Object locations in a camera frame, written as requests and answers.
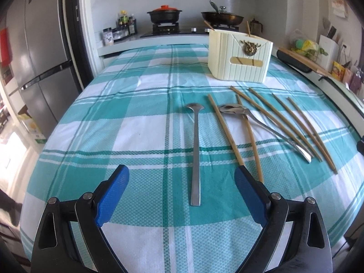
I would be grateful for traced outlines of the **white knife block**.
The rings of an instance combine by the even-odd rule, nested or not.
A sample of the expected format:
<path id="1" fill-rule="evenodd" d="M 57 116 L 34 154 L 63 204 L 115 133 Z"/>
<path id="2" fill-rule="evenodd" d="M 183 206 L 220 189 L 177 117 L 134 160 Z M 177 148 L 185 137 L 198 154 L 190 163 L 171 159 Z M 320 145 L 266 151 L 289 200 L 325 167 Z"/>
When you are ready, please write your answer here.
<path id="1" fill-rule="evenodd" d="M 316 63 L 327 72 L 331 72 L 333 63 L 338 56 L 339 45 L 334 40 L 323 35 L 320 36 L 318 45 L 319 53 Z"/>

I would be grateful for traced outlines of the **sauce bottles cluster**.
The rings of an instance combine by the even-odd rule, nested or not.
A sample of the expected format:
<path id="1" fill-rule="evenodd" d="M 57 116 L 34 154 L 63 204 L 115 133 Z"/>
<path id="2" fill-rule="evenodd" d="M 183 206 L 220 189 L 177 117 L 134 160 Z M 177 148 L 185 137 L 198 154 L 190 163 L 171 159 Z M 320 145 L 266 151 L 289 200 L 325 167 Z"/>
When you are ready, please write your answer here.
<path id="1" fill-rule="evenodd" d="M 118 29 L 121 31 L 121 37 L 136 35 L 137 25 L 134 14 L 128 14 L 127 11 L 121 10 L 118 18 Z"/>

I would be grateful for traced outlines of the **wide steel spoon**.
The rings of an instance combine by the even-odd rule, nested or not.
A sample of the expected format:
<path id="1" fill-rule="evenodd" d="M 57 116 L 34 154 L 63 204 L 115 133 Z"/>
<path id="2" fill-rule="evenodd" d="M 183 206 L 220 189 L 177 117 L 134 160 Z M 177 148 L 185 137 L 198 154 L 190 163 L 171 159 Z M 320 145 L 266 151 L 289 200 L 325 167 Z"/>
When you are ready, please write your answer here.
<path id="1" fill-rule="evenodd" d="M 302 147 L 300 147 L 294 141 L 291 141 L 290 139 L 288 139 L 286 136 L 282 135 L 281 133 L 277 132 L 273 128 L 271 128 L 271 127 L 267 126 L 266 124 L 264 124 L 263 122 L 261 122 L 259 119 L 257 119 L 254 116 L 254 114 L 247 107 L 245 107 L 243 105 L 239 105 L 239 104 L 225 104 L 225 105 L 219 105 L 218 109 L 221 113 L 224 113 L 224 114 L 242 115 L 242 116 L 246 116 L 246 117 L 254 120 L 254 122 L 256 122 L 256 124 L 258 124 L 259 126 L 264 128 L 265 130 L 271 132 L 272 134 L 276 135 L 277 137 L 280 137 L 285 142 L 287 142 L 292 148 L 294 148 L 297 152 L 299 152 L 299 154 L 301 154 L 301 156 L 303 156 L 303 158 L 308 163 L 311 163 L 312 157 L 306 150 L 304 150 Z"/>

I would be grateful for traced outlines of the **hanging paper calendar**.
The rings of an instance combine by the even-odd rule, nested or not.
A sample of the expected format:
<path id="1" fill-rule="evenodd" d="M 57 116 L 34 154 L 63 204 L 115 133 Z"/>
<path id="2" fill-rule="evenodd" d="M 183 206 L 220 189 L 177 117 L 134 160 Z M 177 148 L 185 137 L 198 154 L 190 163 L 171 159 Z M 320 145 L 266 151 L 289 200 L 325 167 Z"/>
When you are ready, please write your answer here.
<path id="1" fill-rule="evenodd" d="M 348 18 L 347 6 L 345 0 L 332 0 L 333 14 L 340 18 Z"/>

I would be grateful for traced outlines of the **black pot orange lid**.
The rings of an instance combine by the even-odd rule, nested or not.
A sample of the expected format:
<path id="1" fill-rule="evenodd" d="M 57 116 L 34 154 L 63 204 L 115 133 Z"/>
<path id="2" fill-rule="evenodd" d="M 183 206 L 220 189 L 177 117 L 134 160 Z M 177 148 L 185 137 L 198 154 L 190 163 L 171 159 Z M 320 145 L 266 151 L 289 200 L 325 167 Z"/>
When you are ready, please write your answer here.
<path id="1" fill-rule="evenodd" d="M 174 24 L 179 21 L 181 10 L 171 8 L 168 5 L 162 5 L 158 9 L 147 12 L 150 15 L 151 22 L 155 25 L 164 23 Z"/>

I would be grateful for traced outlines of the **spice jar rack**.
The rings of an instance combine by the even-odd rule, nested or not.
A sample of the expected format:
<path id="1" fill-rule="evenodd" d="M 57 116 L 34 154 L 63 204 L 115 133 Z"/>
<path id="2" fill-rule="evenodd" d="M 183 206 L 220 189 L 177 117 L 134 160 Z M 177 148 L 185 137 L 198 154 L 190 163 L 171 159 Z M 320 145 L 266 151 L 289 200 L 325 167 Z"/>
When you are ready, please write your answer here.
<path id="1" fill-rule="evenodd" d="M 130 34 L 128 32 L 127 29 L 125 28 L 105 28 L 103 29 L 103 32 L 106 31 L 106 30 L 112 30 L 112 33 L 113 33 L 113 36 L 114 36 L 114 41 L 115 40 L 121 40 L 123 38 L 126 38 L 128 37 Z"/>

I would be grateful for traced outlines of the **black wok glass lid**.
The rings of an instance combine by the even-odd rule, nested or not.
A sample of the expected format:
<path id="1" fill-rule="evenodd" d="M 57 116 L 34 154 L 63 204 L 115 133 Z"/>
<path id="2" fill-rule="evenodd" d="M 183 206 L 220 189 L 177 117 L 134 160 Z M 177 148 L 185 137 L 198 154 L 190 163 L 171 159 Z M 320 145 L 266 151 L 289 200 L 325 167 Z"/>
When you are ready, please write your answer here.
<path id="1" fill-rule="evenodd" d="M 238 26 L 243 22 L 243 16 L 226 11 L 225 6 L 218 7 L 212 0 L 209 1 L 213 11 L 201 12 L 202 18 L 210 25 Z"/>

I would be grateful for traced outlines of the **black gas stove top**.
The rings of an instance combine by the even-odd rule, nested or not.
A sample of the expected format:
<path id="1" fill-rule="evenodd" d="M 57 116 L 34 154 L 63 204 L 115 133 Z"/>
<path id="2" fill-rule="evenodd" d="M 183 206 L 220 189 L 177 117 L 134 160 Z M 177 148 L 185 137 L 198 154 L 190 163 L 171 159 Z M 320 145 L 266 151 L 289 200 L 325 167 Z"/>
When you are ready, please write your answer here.
<path id="1" fill-rule="evenodd" d="M 172 35 L 207 35 L 211 29 L 207 25 L 201 27 L 180 27 L 178 23 L 153 25 L 152 30 L 141 35 L 141 38 Z"/>

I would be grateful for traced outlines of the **wooden cutting board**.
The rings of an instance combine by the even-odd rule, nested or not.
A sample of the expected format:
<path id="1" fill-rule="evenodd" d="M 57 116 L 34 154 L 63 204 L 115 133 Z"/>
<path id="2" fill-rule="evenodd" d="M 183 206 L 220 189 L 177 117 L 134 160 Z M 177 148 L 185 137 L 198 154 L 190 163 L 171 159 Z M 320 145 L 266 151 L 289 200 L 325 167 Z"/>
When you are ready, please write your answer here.
<path id="1" fill-rule="evenodd" d="M 309 58 L 304 57 L 296 52 L 290 51 L 286 48 L 279 47 L 279 51 L 282 51 L 283 53 L 287 54 L 288 56 L 291 56 L 292 58 L 298 60 L 299 62 L 303 63 L 303 65 L 311 68 L 314 72 L 323 75 L 323 76 L 331 76 L 331 73 L 326 71 L 324 68 L 320 67 L 317 63 L 314 61 L 311 61 Z"/>

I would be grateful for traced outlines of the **teal white checked tablecloth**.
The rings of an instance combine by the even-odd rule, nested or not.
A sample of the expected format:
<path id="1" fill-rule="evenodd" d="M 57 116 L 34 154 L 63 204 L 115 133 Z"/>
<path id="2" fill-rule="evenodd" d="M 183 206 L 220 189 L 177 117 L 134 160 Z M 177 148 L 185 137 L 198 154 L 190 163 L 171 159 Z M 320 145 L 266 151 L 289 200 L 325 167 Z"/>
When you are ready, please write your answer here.
<path id="1" fill-rule="evenodd" d="M 255 90 L 277 110 L 294 102 L 329 151 L 306 162 L 292 147 L 252 123 L 264 183 L 284 198 L 318 202 L 331 245 L 363 204 L 359 133 L 307 78 L 271 59 L 263 83 L 215 79 L 200 44 L 152 46 L 122 53 L 80 94 L 37 161 L 25 195 L 20 234 L 31 255 L 51 197 L 74 200 L 93 191 L 120 164 L 130 181 L 103 232 L 130 272 L 234 272 L 260 233 L 239 194 L 235 154 L 209 101 L 234 103 Z M 194 114 L 199 103 L 200 206 L 191 206 Z"/>

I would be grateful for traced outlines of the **yellow green plastic bags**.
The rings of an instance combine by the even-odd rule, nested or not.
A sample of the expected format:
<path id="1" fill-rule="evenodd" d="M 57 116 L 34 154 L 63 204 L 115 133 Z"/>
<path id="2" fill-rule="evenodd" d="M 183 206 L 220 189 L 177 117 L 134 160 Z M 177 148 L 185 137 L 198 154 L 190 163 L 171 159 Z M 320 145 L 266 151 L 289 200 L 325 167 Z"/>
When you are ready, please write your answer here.
<path id="1" fill-rule="evenodd" d="M 300 29 L 295 29 L 289 37 L 291 50 L 316 62 L 319 45 L 310 40 Z"/>

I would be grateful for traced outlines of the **stainless steel refrigerator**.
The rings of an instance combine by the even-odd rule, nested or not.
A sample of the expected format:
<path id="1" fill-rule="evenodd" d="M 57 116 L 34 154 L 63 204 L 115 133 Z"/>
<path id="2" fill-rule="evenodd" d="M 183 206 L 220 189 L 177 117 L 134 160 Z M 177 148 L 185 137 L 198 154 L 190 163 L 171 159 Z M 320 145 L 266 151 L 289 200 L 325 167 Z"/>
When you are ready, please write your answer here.
<path id="1" fill-rule="evenodd" d="M 1 23 L 20 97 L 45 137 L 92 80 L 79 0 L 9 0 Z"/>

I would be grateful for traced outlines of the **slim steel spoon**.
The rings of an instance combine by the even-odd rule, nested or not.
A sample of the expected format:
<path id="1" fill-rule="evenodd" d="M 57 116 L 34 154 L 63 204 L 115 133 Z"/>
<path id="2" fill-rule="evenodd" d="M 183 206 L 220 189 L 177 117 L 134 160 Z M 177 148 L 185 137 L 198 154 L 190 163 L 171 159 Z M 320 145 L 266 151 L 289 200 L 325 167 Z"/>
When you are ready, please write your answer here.
<path id="1" fill-rule="evenodd" d="M 191 181 L 191 206 L 200 206 L 200 153 L 199 153 L 199 112 L 204 106 L 199 103 L 190 103 L 187 108 L 194 114 L 194 143 L 193 143 L 193 163 Z"/>

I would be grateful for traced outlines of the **dark glass kettle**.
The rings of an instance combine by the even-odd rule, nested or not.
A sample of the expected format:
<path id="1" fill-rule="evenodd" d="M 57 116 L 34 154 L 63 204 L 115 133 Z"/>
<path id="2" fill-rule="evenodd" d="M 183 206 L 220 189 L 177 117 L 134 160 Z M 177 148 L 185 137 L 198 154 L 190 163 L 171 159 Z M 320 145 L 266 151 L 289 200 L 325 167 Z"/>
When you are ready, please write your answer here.
<path id="1" fill-rule="evenodd" d="M 260 36 L 263 33 L 263 24 L 253 18 L 250 21 L 250 33 L 255 36 Z"/>

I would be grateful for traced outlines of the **cream utensil holder box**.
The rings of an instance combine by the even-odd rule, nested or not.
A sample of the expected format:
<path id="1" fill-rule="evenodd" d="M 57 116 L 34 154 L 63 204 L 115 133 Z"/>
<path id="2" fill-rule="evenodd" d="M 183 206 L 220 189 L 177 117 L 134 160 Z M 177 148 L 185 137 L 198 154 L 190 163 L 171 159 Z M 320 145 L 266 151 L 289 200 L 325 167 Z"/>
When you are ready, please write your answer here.
<path id="1" fill-rule="evenodd" d="M 228 30 L 209 32 L 208 67 L 222 81 L 264 82 L 273 43 L 258 36 Z"/>

